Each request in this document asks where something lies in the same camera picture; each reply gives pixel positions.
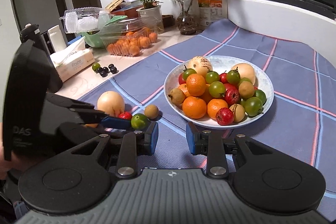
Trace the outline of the person's left hand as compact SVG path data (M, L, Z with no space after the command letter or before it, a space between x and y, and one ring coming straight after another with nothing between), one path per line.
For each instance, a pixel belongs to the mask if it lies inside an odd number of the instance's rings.
M0 180L5 180L7 178L7 172L15 169L21 172L25 172L30 167L40 163L39 158L28 158L25 156L15 155L11 153L11 160L5 160L5 153L3 147L3 133L2 133L2 123L1 123L1 151L0 151Z

